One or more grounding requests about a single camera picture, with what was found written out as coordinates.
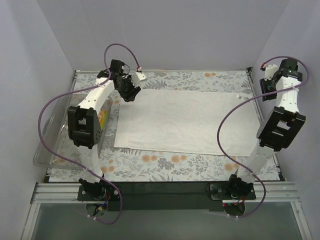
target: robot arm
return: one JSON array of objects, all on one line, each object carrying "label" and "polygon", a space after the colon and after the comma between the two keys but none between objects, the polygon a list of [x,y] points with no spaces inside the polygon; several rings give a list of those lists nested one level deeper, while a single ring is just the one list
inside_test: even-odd
[{"label": "robot arm", "polygon": [[[302,74],[298,71],[298,62],[288,58],[281,62],[280,67],[268,65],[265,77],[260,80],[262,93],[294,87],[302,81]],[[263,101],[276,99],[275,107],[262,122],[257,131],[257,144],[244,163],[255,174],[258,174],[267,160],[281,149],[287,148],[298,134],[306,121],[297,105],[298,89],[278,94],[268,95]],[[229,179],[227,191],[233,196],[247,196],[252,189],[255,177],[247,169],[240,166],[236,174]]]},{"label": "robot arm", "polygon": [[[78,147],[82,164],[100,177],[103,176],[103,173],[98,157],[98,143],[101,140],[103,129],[98,114],[114,90],[117,90],[126,102],[134,101],[141,90],[140,81],[147,79],[146,75],[140,71],[132,75],[124,73],[124,65],[119,60],[112,60],[110,80],[101,85],[109,75],[106,70],[101,71],[95,81],[95,85],[99,87],[91,90],[77,106],[69,107],[67,112],[69,138]],[[92,176],[90,181],[98,183],[100,179]]]}]

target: white panel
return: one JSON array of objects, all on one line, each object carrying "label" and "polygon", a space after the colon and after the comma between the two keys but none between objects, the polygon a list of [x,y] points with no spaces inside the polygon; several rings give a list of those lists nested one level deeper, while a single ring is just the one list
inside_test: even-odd
[{"label": "white panel", "polygon": [[[298,106],[306,122],[288,149],[278,153],[284,176],[296,183],[302,208],[313,239],[320,239],[320,1],[291,0],[274,28],[253,68],[255,92],[261,93],[260,65],[271,57],[289,55],[305,62],[310,68],[310,82],[299,88]],[[264,102],[261,110],[266,116],[275,101]]]},{"label": "white panel", "polygon": [[36,181],[46,172],[33,164],[38,115],[46,101],[70,88],[73,70],[35,0],[1,3],[0,239],[16,240]]},{"label": "white panel", "polygon": [[[253,66],[288,0],[38,0],[73,69],[100,70],[107,45],[144,69]],[[131,67],[127,51],[109,60]]]}]

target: white towel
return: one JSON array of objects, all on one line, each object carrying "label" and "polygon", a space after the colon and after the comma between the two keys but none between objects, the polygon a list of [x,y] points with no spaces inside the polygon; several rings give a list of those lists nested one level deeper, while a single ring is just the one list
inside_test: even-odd
[{"label": "white towel", "polygon": [[[244,99],[244,93],[144,89],[134,102],[121,102],[115,148],[223,155],[217,129],[223,117]],[[259,121],[252,102],[225,121],[220,142],[231,156],[250,155]]]}]

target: floral tablecloth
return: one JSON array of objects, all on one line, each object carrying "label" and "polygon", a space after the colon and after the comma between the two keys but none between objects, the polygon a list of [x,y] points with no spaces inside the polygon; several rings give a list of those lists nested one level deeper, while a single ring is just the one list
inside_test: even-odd
[{"label": "floral tablecloth", "polygon": [[[97,73],[79,74],[74,88],[82,89],[92,86],[96,75]],[[146,75],[147,81],[141,83],[143,89],[252,94],[245,71],[159,71],[146,72]],[[101,169],[107,180],[113,182],[226,181],[238,168],[237,164],[223,155],[114,148],[121,98],[116,91],[110,96],[113,104],[100,153]],[[236,157],[236,159],[243,163],[246,157]],[[84,175],[84,171],[52,168],[48,170],[48,175],[49,182],[77,182]],[[258,176],[264,181],[279,180],[272,158],[267,161]]]}]

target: clear plastic tray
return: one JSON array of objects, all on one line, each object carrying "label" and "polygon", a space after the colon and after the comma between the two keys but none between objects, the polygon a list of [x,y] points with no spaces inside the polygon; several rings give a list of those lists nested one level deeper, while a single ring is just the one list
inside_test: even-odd
[{"label": "clear plastic tray", "polygon": [[[74,142],[69,138],[68,133],[68,119],[67,111],[69,106],[77,106],[87,94],[73,94],[72,96],[65,96],[58,100],[51,117],[46,122],[43,128],[44,141],[56,153],[59,153],[67,158],[80,162],[80,154]],[[112,99],[104,102],[101,110],[106,111],[106,120],[102,131],[102,137],[98,143],[98,153],[100,154],[103,142],[105,140],[106,130],[108,128],[109,115],[112,106]],[[56,169],[69,169],[69,170],[82,170],[81,167],[74,163],[70,163],[51,154],[40,142],[36,153],[33,157],[33,163],[39,167],[56,168]]]}]

